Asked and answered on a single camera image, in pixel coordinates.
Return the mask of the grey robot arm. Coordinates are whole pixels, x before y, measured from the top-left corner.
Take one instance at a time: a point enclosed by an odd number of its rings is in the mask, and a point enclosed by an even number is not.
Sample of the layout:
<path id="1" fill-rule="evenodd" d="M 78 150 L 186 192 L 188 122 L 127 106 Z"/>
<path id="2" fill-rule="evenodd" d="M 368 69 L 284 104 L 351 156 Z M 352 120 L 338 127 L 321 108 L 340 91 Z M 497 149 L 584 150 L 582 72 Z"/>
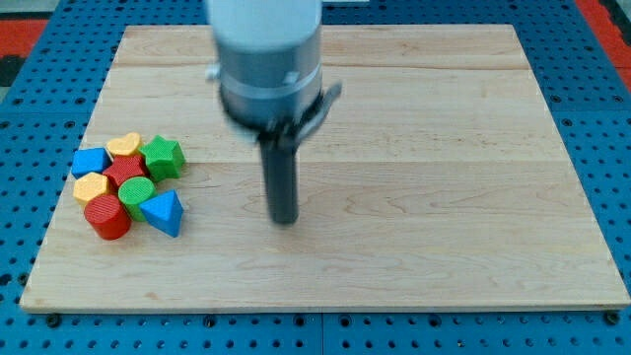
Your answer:
<path id="1" fill-rule="evenodd" d="M 322 86 L 320 0 L 208 0 L 219 83 L 231 121 L 280 147 L 296 147 L 323 124 L 342 92 Z"/>

